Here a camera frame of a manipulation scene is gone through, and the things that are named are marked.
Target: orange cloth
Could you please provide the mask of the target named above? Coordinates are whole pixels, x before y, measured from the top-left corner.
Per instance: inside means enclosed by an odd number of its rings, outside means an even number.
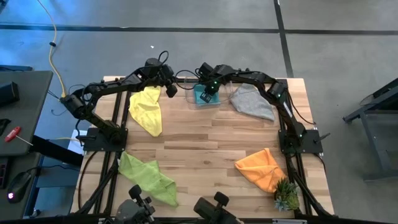
[[[268,148],[235,162],[235,167],[247,180],[265,192],[274,193],[278,181],[285,178]]]

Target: lime green cloth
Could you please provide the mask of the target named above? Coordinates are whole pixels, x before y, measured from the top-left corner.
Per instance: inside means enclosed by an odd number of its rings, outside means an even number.
[[[143,163],[123,152],[119,172],[157,200],[174,207],[178,206],[177,186],[174,180],[160,173],[157,161]]]

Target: yellow cable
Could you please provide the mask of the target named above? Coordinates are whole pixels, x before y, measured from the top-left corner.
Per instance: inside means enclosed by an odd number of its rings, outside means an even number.
[[[52,25],[54,26],[54,31],[55,31],[55,32],[54,32],[54,38],[53,38],[52,42],[55,43],[55,41],[56,41],[56,39],[57,39],[57,26],[55,25],[54,20],[52,19],[52,16],[51,16],[50,13],[48,12],[48,10],[47,10],[47,9],[44,7],[44,5],[40,2],[40,0],[37,0],[37,1],[38,1],[39,4],[43,7],[43,9],[45,10],[45,12],[47,13],[47,15],[49,15],[49,17],[50,17],[50,19],[51,19],[51,23],[52,23]],[[62,86],[62,95],[61,95],[61,97],[66,97],[67,91],[66,91],[65,86],[64,86],[64,84],[63,84],[61,75],[59,74],[58,70],[55,68],[54,64],[52,63],[52,49],[53,49],[53,46],[51,46],[51,48],[50,48],[49,62],[50,62],[50,65],[51,65],[52,69],[53,69],[53,70],[55,71],[55,73],[57,74],[58,79],[60,80],[60,83],[61,83],[61,86]]]
[[[71,140],[71,141],[79,141],[78,139],[73,139],[73,138],[56,138],[55,140]]]

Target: wooden table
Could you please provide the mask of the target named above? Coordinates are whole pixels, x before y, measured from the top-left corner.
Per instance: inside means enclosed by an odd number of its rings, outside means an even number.
[[[295,106],[307,120],[312,120],[304,80],[290,78],[287,80],[289,91]],[[116,95],[102,97],[97,104],[96,113],[104,119],[111,119]],[[119,112],[120,123],[124,95]],[[126,152],[143,162],[157,160],[161,172],[177,184],[177,201],[179,206],[173,208],[154,200],[155,217],[197,217],[193,206],[200,197],[211,202],[217,191],[229,196],[228,211],[239,218],[287,218],[293,212],[279,212],[274,208],[273,195],[263,192],[247,181],[234,167],[234,162],[268,147],[278,165],[286,172],[286,163],[279,149],[277,132],[279,120],[274,109],[276,120],[253,118],[238,113],[228,101],[220,107],[195,110],[187,103],[185,91],[178,89],[173,98],[168,98],[165,88],[159,99],[162,111],[163,133],[152,137],[128,116]],[[298,121],[307,128],[312,128],[295,115]],[[104,153],[99,152],[88,165],[83,178],[81,195],[82,203],[90,197],[98,185]],[[319,158],[312,154],[302,155],[307,185],[314,196],[330,213],[333,213],[325,171]],[[130,198],[128,190],[134,184],[127,178],[118,175],[113,200],[112,214],[119,205]],[[101,211],[106,204],[108,187],[105,189]],[[300,195],[300,207],[304,210]],[[72,212],[77,211],[77,189],[73,198]]]

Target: gray cloth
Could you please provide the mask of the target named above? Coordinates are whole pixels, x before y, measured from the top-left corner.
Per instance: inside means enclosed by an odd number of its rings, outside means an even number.
[[[231,103],[238,112],[271,121],[275,120],[272,106],[253,85],[243,83],[234,92]]]

